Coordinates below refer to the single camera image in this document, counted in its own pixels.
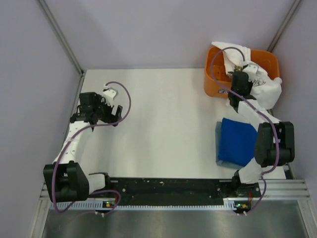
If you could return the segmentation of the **white floral t shirt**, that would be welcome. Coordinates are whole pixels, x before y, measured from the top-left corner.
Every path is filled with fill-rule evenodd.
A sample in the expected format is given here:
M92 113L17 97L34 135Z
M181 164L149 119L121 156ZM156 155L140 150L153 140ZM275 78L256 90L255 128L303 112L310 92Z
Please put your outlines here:
M224 53L225 69L227 72L240 71L244 65L243 59L245 57L243 51L246 49L250 50L250 48L241 45L217 41L212 42L211 46L220 48L220 51ZM281 95L282 79L280 76L273 80L270 79L263 69L258 69L258 74L260 75L260 79L252 82L251 95L258 100L263 108L270 110L274 107Z

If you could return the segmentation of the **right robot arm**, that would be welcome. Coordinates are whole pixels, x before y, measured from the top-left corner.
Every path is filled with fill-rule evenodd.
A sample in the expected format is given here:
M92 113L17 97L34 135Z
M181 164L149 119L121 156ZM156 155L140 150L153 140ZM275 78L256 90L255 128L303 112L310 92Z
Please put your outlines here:
M231 180L230 191L243 196L263 175L294 161L295 133L292 122L280 121L270 115L251 95L252 82L246 72L232 71L230 74L229 104L257 132L253 158L237 170Z

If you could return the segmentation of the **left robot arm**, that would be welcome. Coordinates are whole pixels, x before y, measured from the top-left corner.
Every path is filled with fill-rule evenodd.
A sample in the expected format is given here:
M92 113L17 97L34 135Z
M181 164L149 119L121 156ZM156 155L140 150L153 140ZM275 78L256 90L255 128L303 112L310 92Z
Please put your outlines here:
M114 99L118 91L106 87L102 94L86 92L79 95L76 112L70 118L69 131L63 148L52 164L43 169L45 183L52 201L84 201L93 192L108 196L112 184L105 172L89 172L81 164L86 144L93 134L97 122L117 126L123 107L117 106L114 113Z

